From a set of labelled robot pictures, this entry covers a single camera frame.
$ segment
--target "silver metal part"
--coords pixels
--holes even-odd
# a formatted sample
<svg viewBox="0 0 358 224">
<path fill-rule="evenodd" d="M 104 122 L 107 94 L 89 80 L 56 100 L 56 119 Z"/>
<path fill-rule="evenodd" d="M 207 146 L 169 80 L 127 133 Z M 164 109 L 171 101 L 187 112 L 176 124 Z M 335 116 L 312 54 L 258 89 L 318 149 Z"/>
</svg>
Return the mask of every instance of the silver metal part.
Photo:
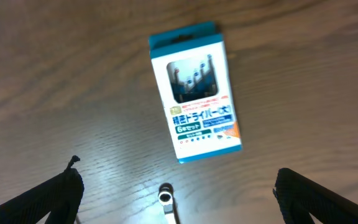
<svg viewBox="0 0 358 224">
<path fill-rule="evenodd" d="M 168 187 L 162 187 L 158 194 L 158 200 L 164 209 L 165 218 L 168 224 L 177 224 L 177 215 L 175 214 L 175 202 L 173 201 L 173 195 Z"/>
</svg>

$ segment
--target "wood grain surface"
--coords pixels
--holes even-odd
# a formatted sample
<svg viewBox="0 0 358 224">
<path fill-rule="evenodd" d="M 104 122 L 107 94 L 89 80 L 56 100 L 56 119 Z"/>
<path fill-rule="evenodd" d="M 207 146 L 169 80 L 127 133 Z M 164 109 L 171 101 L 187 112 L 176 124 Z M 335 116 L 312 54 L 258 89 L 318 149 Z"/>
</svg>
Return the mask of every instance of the wood grain surface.
<svg viewBox="0 0 358 224">
<path fill-rule="evenodd" d="M 244 150 L 176 162 L 150 34 L 216 21 Z M 358 0 L 0 1 L 0 203 L 76 154 L 83 223 L 283 223 L 289 167 L 358 203 Z"/>
</svg>

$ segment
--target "cardboard box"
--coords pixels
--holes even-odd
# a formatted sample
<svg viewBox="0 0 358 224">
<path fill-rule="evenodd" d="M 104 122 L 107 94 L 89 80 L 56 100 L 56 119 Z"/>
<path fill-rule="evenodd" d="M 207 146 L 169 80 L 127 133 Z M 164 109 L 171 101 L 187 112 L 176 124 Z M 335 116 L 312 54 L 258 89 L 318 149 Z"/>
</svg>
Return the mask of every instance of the cardboard box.
<svg viewBox="0 0 358 224">
<path fill-rule="evenodd" d="M 240 151 L 223 36 L 214 23 L 152 35 L 149 44 L 179 163 Z"/>
</svg>

